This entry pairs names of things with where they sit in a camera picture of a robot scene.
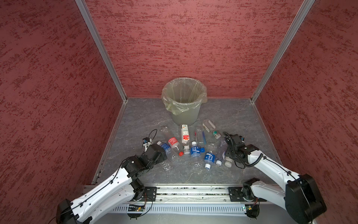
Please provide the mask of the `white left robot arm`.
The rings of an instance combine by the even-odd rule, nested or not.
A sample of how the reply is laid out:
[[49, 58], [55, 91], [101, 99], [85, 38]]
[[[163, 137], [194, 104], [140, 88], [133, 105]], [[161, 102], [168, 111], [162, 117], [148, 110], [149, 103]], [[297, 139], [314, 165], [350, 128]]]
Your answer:
[[57, 224], [94, 224], [120, 204], [145, 198], [145, 186], [139, 177], [167, 159], [165, 150], [152, 144], [140, 156], [123, 160], [119, 168], [88, 193], [57, 206]]

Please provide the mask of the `clear bottle blue cap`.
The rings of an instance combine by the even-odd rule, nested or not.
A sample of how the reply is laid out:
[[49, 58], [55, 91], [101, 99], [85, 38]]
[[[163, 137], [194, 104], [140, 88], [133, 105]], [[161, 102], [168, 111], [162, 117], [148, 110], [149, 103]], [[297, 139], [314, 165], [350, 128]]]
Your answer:
[[195, 138], [201, 153], [205, 153], [205, 145], [207, 144], [205, 133], [202, 126], [197, 126], [195, 129]]

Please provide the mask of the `square bottle green neck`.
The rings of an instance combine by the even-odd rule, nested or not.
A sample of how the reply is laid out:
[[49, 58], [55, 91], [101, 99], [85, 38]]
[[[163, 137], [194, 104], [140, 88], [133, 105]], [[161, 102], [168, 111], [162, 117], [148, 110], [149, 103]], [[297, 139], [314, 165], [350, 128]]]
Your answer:
[[219, 140], [221, 138], [221, 134], [216, 129], [216, 126], [209, 119], [205, 119], [202, 123], [204, 129], [210, 133], [215, 139]]

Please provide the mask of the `clear bottle white cap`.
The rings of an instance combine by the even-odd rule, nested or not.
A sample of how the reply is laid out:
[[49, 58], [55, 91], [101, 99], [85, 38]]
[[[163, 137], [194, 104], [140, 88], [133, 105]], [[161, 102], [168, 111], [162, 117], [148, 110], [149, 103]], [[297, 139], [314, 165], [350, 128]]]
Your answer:
[[229, 158], [228, 156], [225, 157], [224, 165], [227, 168], [231, 168], [233, 163], [234, 163], [234, 161], [231, 158]]

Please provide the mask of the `clear bottle red label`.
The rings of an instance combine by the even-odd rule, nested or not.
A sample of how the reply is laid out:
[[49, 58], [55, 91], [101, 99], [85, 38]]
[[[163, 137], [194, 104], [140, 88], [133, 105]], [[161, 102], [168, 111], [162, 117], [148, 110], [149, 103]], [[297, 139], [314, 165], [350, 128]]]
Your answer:
[[160, 130], [164, 135], [166, 141], [168, 142], [169, 146], [176, 151], [179, 157], [182, 157], [184, 155], [184, 152], [180, 149], [180, 143], [174, 136], [172, 130], [167, 126], [162, 126]]

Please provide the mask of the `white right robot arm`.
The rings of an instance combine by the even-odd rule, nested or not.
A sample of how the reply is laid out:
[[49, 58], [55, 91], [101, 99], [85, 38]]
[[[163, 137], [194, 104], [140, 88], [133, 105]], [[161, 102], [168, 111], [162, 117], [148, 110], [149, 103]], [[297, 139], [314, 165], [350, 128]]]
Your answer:
[[241, 197], [247, 202], [259, 199], [269, 201], [287, 211], [298, 224], [311, 224], [327, 211], [327, 206], [313, 177], [300, 175], [270, 159], [259, 148], [246, 145], [244, 137], [224, 132], [228, 145], [226, 158], [242, 164], [244, 168], [257, 168], [276, 186], [258, 178], [243, 183]]

